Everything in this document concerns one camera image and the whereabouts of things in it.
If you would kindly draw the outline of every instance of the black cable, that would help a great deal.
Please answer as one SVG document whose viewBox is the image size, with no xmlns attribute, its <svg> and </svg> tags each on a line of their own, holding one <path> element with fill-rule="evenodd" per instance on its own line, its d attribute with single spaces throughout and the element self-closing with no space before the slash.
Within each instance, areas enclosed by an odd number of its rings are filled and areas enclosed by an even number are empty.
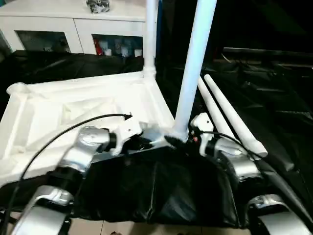
<svg viewBox="0 0 313 235">
<path fill-rule="evenodd" d="M 57 134 L 55 137 L 53 137 L 48 143 L 46 143 L 34 156 L 33 158 L 29 161 L 29 163 L 27 164 L 27 166 L 25 167 L 23 173 L 21 174 L 19 180 L 17 181 L 17 184 L 14 188 L 14 191 L 12 193 L 11 199 L 8 203 L 7 209 L 5 211 L 5 217 L 4 217 L 4 222 L 3 222 L 3 228 L 2 228 L 2 235 L 6 235 L 6 230 L 7 230 L 7 226 L 9 223 L 9 219 L 10 219 L 10 213 L 12 211 L 13 208 L 13 203 L 14 203 L 14 199 L 17 195 L 17 192 L 21 186 L 22 181 L 24 180 L 24 176 L 28 170 L 28 168 L 30 167 L 30 165 L 34 162 L 34 160 L 52 143 L 54 142 L 57 138 L 59 138 L 61 135 L 65 134 L 66 132 L 69 132 L 71 130 L 73 130 L 76 127 L 79 127 L 87 122 L 93 121 L 93 120 L 97 120 L 97 119 L 101 119 L 101 118 L 109 118 L 109 117 L 125 117 L 125 119 L 131 118 L 132 115 L 127 115 L 127 114 L 106 114 L 106 115 L 100 115 L 100 116 L 96 116 L 90 119 L 87 119 L 85 121 L 82 121 L 76 125 L 73 125 L 71 127 L 69 127 L 68 129 L 62 131 L 61 133 Z"/>
<path fill-rule="evenodd" d="M 241 142 L 239 142 L 239 141 L 236 140 L 235 138 L 233 138 L 233 137 L 231 137 L 231 136 L 229 136 L 229 135 L 226 135 L 226 134 L 224 134 L 224 133 L 217 132 L 217 131 L 203 131 L 203 132 L 201 131 L 201 133 L 214 134 L 214 135 L 218 135 L 218 136 L 223 136 L 223 137 L 225 137 L 225 138 L 227 138 L 227 139 L 230 139 L 230 140 L 234 141 L 236 144 L 240 145 L 245 151 L 247 151 L 247 153 L 249 153 L 249 154 L 251 155 L 251 157 L 252 157 L 254 160 L 256 160 L 254 156 L 257 156 L 257 157 L 260 158 L 260 159 L 263 159 L 263 158 L 264 158 L 264 157 L 262 157 L 260 154 L 257 154 L 257 153 L 255 153 L 255 152 L 253 152 L 253 151 L 247 149 Z"/>
</svg>

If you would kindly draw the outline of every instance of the white tube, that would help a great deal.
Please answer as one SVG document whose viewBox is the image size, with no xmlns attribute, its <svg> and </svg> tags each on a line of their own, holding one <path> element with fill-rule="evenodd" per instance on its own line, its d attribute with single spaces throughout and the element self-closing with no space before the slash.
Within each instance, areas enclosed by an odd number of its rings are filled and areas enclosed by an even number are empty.
<svg viewBox="0 0 313 235">
<path fill-rule="evenodd" d="M 213 119 L 214 125 L 216 126 L 217 130 L 223 134 L 235 138 L 225 118 L 223 117 L 219 107 L 217 107 L 213 97 L 211 96 L 209 90 L 207 89 L 201 77 L 198 80 L 198 88 L 200 90 L 200 93 L 204 99 L 204 102 L 207 106 L 207 109 L 209 110 L 209 113 Z"/>
<path fill-rule="evenodd" d="M 197 3 L 173 129 L 173 135 L 182 141 L 186 141 L 188 138 L 188 122 L 195 99 L 215 6 L 216 0 L 198 0 Z"/>
<path fill-rule="evenodd" d="M 144 67 L 145 72 L 155 72 L 155 59 L 153 56 L 154 52 L 154 34 L 155 34 L 155 12 L 156 12 L 156 1 L 146 0 L 146 34 L 144 38 Z"/>
<path fill-rule="evenodd" d="M 268 152 L 262 143 L 259 142 L 250 132 L 249 128 L 242 121 L 233 106 L 229 103 L 219 87 L 215 84 L 211 76 L 207 74 L 204 76 L 204 79 L 244 146 L 251 151 L 265 157 Z"/>
</svg>

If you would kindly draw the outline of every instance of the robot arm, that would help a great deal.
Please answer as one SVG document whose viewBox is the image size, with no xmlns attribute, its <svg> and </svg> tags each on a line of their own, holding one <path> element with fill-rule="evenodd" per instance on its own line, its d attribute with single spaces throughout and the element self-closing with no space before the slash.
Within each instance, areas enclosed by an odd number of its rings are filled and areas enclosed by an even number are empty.
<svg viewBox="0 0 313 235">
<path fill-rule="evenodd" d="M 67 235 L 73 201 L 97 152 L 118 155 L 130 137 L 142 132 L 133 117 L 114 132 L 83 127 L 74 144 L 65 152 L 49 174 L 47 185 L 37 189 L 15 225 L 12 235 Z"/>
<path fill-rule="evenodd" d="M 213 124 L 206 113 L 196 116 L 191 126 L 200 133 L 200 154 L 213 156 L 227 173 L 232 187 L 238 189 L 244 184 L 241 188 L 245 191 L 245 197 L 249 198 L 249 191 L 256 182 L 266 180 L 255 159 L 234 141 L 216 139 L 213 134 L 204 133 L 213 131 Z M 304 222 L 277 194 L 251 195 L 246 201 L 246 214 L 253 235 L 311 235 Z"/>
</svg>

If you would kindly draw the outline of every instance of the white cabinet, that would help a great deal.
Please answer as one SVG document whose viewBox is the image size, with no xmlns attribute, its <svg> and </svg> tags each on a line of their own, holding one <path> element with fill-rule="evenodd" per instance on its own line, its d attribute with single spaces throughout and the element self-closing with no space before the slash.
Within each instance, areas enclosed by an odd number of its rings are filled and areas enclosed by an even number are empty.
<svg viewBox="0 0 313 235">
<path fill-rule="evenodd" d="M 63 33 L 71 53 L 83 52 L 73 19 L 1 16 L 0 29 L 12 51 L 27 49 L 25 48 L 26 35 L 25 38 L 22 37 L 23 31 L 38 31 Z M 41 40 L 41 43 L 33 42 L 33 44 L 34 46 L 36 44 L 44 45 L 43 41 L 44 39 Z"/>
<path fill-rule="evenodd" d="M 133 50 L 145 45 L 145 8 L 145 0 L 111 0 L 109 12 L 93 14 L 83 0 L 15 0 L 0 8 L 0 31 L 12 51 L 33 50 L 27 45 L 32 36 L 39 41 L 32 44 L 43 47 L 51 32 L 58 33 L 52 38 L 65 41 L 71 53 L 96 54 L 95 35 L 126 36 L 134 41 Z"/>
</svg>

